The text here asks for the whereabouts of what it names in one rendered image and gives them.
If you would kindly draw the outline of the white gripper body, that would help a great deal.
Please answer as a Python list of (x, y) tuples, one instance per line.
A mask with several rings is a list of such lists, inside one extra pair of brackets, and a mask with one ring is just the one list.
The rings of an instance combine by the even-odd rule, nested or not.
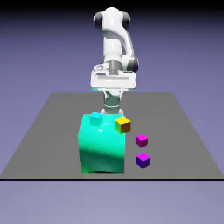
[(110, 89), (129, 91), (136, 88), (136, 77), (134, 72), (119, 70), (118, 75), (111, 75), (108, 70), (93, 70), (90, 86), (94, 91)]

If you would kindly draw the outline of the small cyan cube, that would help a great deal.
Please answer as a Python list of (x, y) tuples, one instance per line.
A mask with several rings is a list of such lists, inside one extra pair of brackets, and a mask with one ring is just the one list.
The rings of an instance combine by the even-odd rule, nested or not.
[(102, 123), (102, 114), (99, 112), (92, 112), (90, 114), (90, 124), (93, 126), (99, 126)]

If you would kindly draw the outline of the small yellow cube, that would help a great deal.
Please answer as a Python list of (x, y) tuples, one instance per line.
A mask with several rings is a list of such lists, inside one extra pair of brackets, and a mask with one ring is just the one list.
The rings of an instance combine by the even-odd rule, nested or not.
[(124, 116), (116, 118), (115, 130), (120, 134), (129, 132), (131, 130), (131, 121)]

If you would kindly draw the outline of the small magenta cube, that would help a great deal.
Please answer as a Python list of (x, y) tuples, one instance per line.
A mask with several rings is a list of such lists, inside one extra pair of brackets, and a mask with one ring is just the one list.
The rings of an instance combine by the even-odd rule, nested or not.
[(144, 134), (141, 134), (141, 135), (137, 135), (136, 136), (136, 144), (139, 146), (139, 147), (145, 147), (148, 145), (148, 137)]

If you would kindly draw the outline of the small purple cube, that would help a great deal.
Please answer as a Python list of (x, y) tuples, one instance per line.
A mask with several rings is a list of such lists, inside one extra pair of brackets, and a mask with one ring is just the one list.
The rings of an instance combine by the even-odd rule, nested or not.
[(151, 157), (147, 153), (142, 152), (136, 156), (136, 164), (141, 168), (148, 167), (150, 163), (151, 163)]

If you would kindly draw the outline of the large turquoise box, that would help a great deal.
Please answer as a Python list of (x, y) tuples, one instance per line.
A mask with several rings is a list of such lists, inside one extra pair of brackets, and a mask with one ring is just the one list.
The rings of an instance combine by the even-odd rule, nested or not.
[(78, 133), (81, 173), (124, 173), (125, 134), (115, 129), (115, 119), (123, 114), (102, 114), (99, 126), (83, 114)]

